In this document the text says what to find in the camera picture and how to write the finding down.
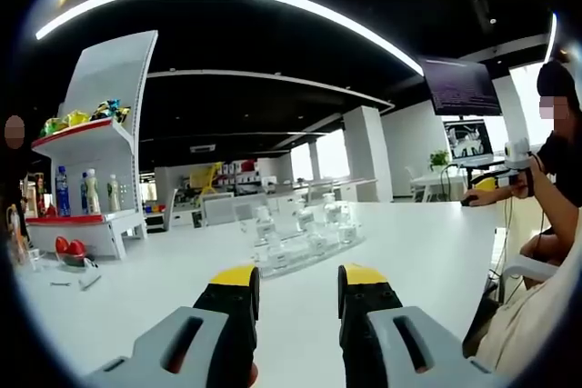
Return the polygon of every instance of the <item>water bottle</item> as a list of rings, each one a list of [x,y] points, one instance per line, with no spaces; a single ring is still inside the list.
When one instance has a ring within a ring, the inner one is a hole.
[[[87,206],[87,173],[83,172],[83,179],[81,180],[81,209],[84,215],[89,215],[89,208]]]
[[[344,205],[340,209],[339,222],[337,224],[337,239],[341,244],[351,244],[357,239],[357,230],[349,213],[349,207]]]
[[[69,186],[66,183],[65,166],[58,166],[56,174],[56,208],[61,217],[71,216],[71,206],[69,205]]]
[[[341,206],[336,202],[336,195],[333,193],[324,194],[324,214],[326,216],[326,225],[337,225],[342,214]]]
[[[306,201],[299,199],[296,201],[296,222],[297,231],[306,232],[307,227],[315,222],[313,211],[306,209]]]
[[[107,184],[107,197],[109,198],[109,211],[115,213],[121,209],[119,206],[119,184],[114,174],[111,174]]]
[[[285,245],[281,241],[279,234],[275,228],[275,221],[271,217],[266,206],[259,206],[256,208],[256,233],[258,236],[258,247],[266,247],[266,261],[274,268],[285,268],[288,265],[288,253]],[[261,258],[261,253],[256,251],[256,256]]]
[[[95,168],[87,170],[87,178],[85,179],[87,185],[87,209],[91,215],[101,214],[101,207],[99,206],[99,195],[97,194],[97,178],[95,177]]]
[[[317,230],[317,223],[313,211],[306,209],[306,201],[299,199],[296,202],[297,230],[304,233],[309,249],[315,256],[326,252],[327,240]]]

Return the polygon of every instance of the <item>led light strip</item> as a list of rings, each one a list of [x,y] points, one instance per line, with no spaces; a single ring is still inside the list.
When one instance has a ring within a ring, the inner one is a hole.
[[[43,26],[36,33],[36,39],[40,40],[41,38],[44,38],[49,33],[54,31],[58,26],[64,25],[69,20],[72,20],[73,18],[81,14],[84,14],[99,6],[110,4],[115,1],[117,0],[87,0],[86,2],[83,2],[80,5],[74,6],[73,8],[69,9],[65,13],[61,14],[60,16],[58,16],[57,18]],[[304,11],[308,11],[310,13],[324,17],[327,20],[331,20],[332,22],[335,22],[338,25],[342,25],[343,27],[350,29],[356,34],[362,35],[365,39],[371,41],[372,43],[379,45],[384,50],[389,52],[392,56],[396,57],[401,62],[406,64],[408,67],[417,72],[419,75],[424,75],[420,65],[417,62],[415,62],[410,56],[402,52],[395,45],[389,43],[381,36],[375,34],[366,27],[363,27],[361,24],[356,23],[354,20],[345,17],[344,15],[341,15],[335,11],[332,11],[329,8],[326,8],[322,5],[316,4],[315,2],[311,2],[309,0],[274,0],[274,1],[286,5],[291,5],[299,9],[303,9]]]
[[[549,34],[549,43],[547,44],[546,57],[544,58],[544,64],[549,61],[549,57],[552,55],[552,50],[554,49],[554,41],[556,41],[556,30],[557,30],[557,17],[556,14],[552,14],[552,30]]]

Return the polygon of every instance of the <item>hand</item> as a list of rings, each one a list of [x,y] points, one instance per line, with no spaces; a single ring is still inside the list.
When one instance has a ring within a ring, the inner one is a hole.
[[[469,206],[485,206],[486,204],[494,204],[497,201],[494,191],[468,190],[463,199],[467,199],[470,195],[476,195],[477,199],[472,200]]]

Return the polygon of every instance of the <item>red shelf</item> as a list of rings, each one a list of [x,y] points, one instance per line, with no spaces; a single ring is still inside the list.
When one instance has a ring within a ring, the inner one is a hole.
[[[44,136],[43,138],[39,138],[31,144],[32,148],[38,147],[39,145],[43,145],[46,143],[50,143],[51,141],[58,140],[59,138],[63,138],[65,136],[69,136],[72,134],[78,134],[79,132],[88,131],[89,129],[96,129],[97,127],[102,126],[109,126],[112,123],[112,118],[104,118],[102,120],[95,120],[93,122],[87,122],[83,124],[78,124],[77,126],[67,127],[62,131],[59,131],[55,134]]]
[[[27,224],[37,224],[46,226],[67,226],[84,224],[101,224],[105,220],[103,215],[77,215],[72,217],[42,217],[27,218]]]

